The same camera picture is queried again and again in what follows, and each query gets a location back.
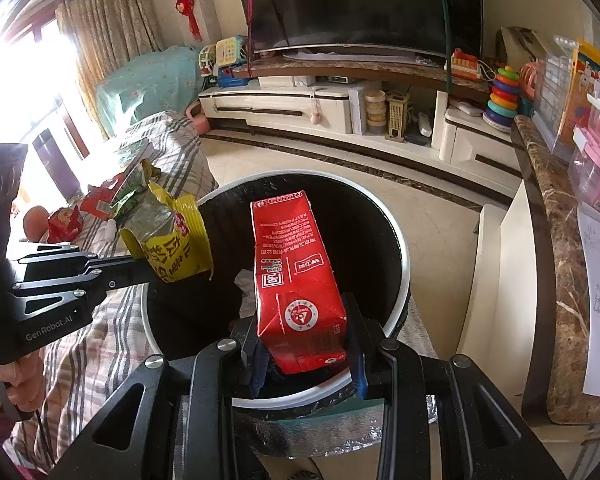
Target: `red box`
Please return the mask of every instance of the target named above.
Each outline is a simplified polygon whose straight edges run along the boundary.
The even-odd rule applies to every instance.
[[[285,374],[343,361],[347,316],[304,191],[251,202],[258,337]]]

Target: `tv screen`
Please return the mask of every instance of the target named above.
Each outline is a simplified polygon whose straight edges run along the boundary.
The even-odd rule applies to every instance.
[[[482,0],[449,0],[449,11],[453,47],[479,56]],[[349,44],[445,54],[442,0],[253,0],[251,33],[256,51]]]

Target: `beige floor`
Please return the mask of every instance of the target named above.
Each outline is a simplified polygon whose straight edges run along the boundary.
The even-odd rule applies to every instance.
[[[269,139],[267,142],[279,142]],[[295,147],[324,152],[324,148],[294,142]],[[353,160],[356,156],[329,148],[331,155]],[[219,184],[270,170],[311,169],[338,174],[357,182],[374,193],[392,212],[404,233],[411,258],[411,290],[422,314],[424,325],[441,358],[450,358],[456,350],[474,273],[477,236],[474,228],[479,214],[426,192],[396,184],[357,170],[343,168],[300,155],[256,148],[222,140],[203,139],[203,151]],[[404,170],[383,163],[385,171]],[[417,178],[411,171],[410,178]],[[431,184],[431,177],[422,175]],[[432,478],[440,478],[436,459],[437,427],[432,430]],[[379,446],[344,455],[318,457],[316,462],[325,480],[376,478]],[[315,470],[309,459],[288,460],[263,457],[273,480],[285,480],[292,473]]]

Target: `screw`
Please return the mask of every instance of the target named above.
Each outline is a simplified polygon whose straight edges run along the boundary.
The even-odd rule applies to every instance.
[[[458,368],[468,368],[471,366],[471,359],[462,354],[454,355],[451,358],[451,362]]]
[[[233,339],[225,338],[218,341],[218,350],[222,350],[223,352],[229,352],[233,350],[238,345]]]
[[[161,355],[155,354],[150,355],[147,359],[144,360],[144,366],[150,368],[151,370],[155,370],[156,368],[160,368],[164,364],[164,357]]]
[[[388,338],[382,339],[382,341],[380,342],[380,346],[388,352],[393,352],[400,348],[400,343],[398,343],[395,339]]]

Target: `human hand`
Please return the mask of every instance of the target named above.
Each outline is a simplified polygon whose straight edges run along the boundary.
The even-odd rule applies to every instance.
[[[7,396],[21,412],[33,412],[42,406],[45,399],[42,371],[42,359],[38,352],[32,352],[8,365],[0,365],[0,381],[11,383],[7,388]]]

